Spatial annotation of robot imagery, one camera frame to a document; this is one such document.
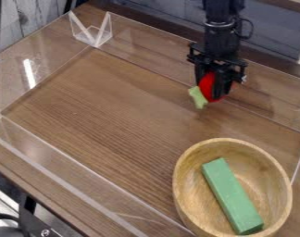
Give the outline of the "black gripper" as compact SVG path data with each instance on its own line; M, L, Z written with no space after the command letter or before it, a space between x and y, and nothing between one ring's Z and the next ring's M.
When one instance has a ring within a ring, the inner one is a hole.
M236 83L246 82L247 63L236 54L209 56L204 52L201 43L191 42L188 48L187 61L193 64L195 85L199 85L205 73L215 70L212 98L219 99L228 94L232 81Z

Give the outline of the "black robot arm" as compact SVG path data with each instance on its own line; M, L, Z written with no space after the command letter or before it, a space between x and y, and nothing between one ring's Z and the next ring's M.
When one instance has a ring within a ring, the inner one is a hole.
M230 93L232 83L243 83L247 63L239 58L240 40L252 35L254 25L240 17L244 0L201 0L204 37L189 43L187 60L193 64L195 85L208 102Z

